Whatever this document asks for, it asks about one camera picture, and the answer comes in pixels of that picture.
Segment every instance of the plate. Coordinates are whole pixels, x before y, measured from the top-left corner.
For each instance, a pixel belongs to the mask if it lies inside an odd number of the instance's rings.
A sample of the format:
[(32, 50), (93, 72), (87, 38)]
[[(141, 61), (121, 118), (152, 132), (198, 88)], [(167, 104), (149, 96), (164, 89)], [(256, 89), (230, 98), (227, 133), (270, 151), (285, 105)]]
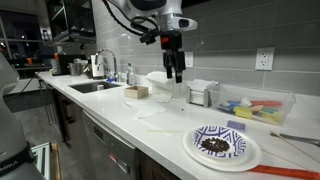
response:
[(229, 172), (246, 171), (260, 164), (262, 158), (261, 149), (250, 137), (238, 132), (247, 145), (245, 152), (240, 157), (226, 160), (213, 159), (199, 152), (199, 150), (193, 145), (192, 134), (195, 129), (198, 128), (194, 128), (184, 135), (183, 146), (189, 156), (198, 163), (212, 169)]
[[(217, 142), (212, 139), (224, 141), (229, 146), (228, 149), (222, 152), (214, 152), (202, 146), (204, 141), (211, 140), (212, 144)], [(237, 158), (244, 154), (247, 147), (245, 140), (237, 131), (222, 126), (200, 127), (193, 132), (192, 140), (199, 152), (216, 159)]]

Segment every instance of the food on plate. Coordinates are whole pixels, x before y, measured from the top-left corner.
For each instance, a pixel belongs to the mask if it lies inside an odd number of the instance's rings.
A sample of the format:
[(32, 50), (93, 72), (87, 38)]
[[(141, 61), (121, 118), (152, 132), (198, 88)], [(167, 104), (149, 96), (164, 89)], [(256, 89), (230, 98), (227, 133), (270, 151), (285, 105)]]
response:
[(218, 138), (208, 138), (202, 141), (201, 146), (213, 152), (223, 152), (230, 148), (227, 141)]

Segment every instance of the blue patterned plate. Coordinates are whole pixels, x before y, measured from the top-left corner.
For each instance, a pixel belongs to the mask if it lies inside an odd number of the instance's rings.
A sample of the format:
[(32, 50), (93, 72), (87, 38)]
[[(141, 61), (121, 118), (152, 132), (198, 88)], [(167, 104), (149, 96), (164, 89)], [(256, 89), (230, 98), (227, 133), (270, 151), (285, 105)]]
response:
[[(214, 152), (201, 146), (206, 139), (220, 139), (226, 141), (230, 148), (227, 151)], [(194, 146), (203, 154), (216, 159), (230, 159), (242, 155), (246, 150), (246, 142), (236, 131), (222, 126), (203, 126), (193, 132)]]

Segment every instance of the bowl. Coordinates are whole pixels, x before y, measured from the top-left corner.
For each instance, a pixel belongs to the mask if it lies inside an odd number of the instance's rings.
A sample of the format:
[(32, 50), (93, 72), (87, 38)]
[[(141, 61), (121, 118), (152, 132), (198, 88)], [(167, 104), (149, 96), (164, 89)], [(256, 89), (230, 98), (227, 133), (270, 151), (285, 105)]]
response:
[[(215, 144), (218, 141), (227, 143), (229, 148), (221, 150), (209, 150), (202, 146), (202, 143), (210, 139), (211, 144)], [(198, 149), (202, 155), (209, 156), (215, 159), (231, 159), (236, 158), (244, 154), (247, 144), (241, 137), (241, 134), (237, 131), (222, 127), (222, 126), (202, 126), (194, 130), (192, 135), (193, 145)]]

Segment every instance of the paper towel holder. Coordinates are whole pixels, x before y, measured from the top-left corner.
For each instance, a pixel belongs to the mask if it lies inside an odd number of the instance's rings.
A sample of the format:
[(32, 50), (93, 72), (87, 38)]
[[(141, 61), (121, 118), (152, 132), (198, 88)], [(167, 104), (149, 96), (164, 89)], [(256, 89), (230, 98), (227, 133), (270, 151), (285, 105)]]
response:
[(190, 101), (191, 99), (191, 88), (189, 86), (187, 86), (187, 98), (186, 98), (186, 101), (188, 104), (195, 104), (195, 105), (198, 105), (198, 106), (203, 106), (204, 108), (208, 108), (211, 106), (211, 101), (210, 100), (210, 93), (209, 93), (209, 89), (205, 89), (204, 90), (204, 93), (203, 93), (203, 98), (204, 98), (204, 101), (203, 101), (203, 104), (196, 104), (196, 103), (192, 103)]

